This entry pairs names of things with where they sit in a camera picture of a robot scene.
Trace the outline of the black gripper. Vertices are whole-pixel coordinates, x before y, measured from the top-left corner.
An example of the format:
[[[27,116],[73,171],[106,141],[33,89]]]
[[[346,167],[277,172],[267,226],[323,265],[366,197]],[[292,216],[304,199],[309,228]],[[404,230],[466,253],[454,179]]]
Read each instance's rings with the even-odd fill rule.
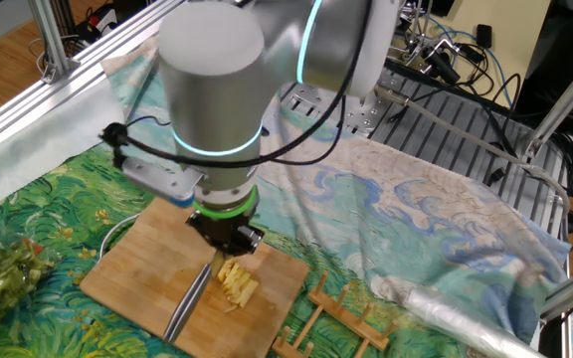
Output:
[[[255,209],[248,209],[231,218],[216,218],[206,210],[196,210],[186,224],[212,248],[237,257],[253,254],[263,240],[265,233],[251,226],[255,214]]]

